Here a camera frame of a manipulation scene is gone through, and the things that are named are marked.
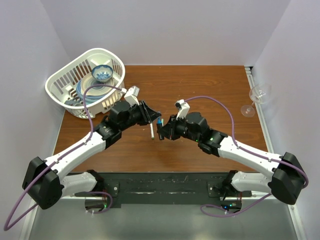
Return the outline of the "black blue highlighter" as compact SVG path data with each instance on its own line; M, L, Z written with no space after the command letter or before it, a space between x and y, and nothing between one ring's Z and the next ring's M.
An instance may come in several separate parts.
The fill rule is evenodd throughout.
M160 129L163 127L163 124L162 124L162 119L161 118L158 118L157 119L157 123L156 123L156 127L157 127L157 133L160 135Z

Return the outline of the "white pen dark green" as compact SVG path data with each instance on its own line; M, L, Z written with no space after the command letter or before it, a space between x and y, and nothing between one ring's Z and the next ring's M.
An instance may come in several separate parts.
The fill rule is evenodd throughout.
M153 123L150 123L150 134L151 134L151 139L154 140L155 139L155 134L154 134L154 126Z

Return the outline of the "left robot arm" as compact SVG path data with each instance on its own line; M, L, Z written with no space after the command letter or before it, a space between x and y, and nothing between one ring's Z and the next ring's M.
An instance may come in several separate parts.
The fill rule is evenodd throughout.
M81 192L99 196L104 190L104 181L95 171L75 175L70 172L116 143L124 130L134 125L149 125L160 116L160 112L151 109L143 100L134 105L118 101L100 124L77 143L45 160L39 157L31 160L22 188L43 210L65 196Z

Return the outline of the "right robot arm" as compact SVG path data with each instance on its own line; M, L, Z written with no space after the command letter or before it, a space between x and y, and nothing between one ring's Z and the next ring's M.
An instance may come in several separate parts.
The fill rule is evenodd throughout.
M189 139L208 155L236 161L255 171L230 171L221 187L227 196L256 191L294 205L307 182L305 171L294 154L279 155L234 141L231 136L210 128L199 112L191 112L185 118L171 115L165 125L157 124L157 132L172 141Z

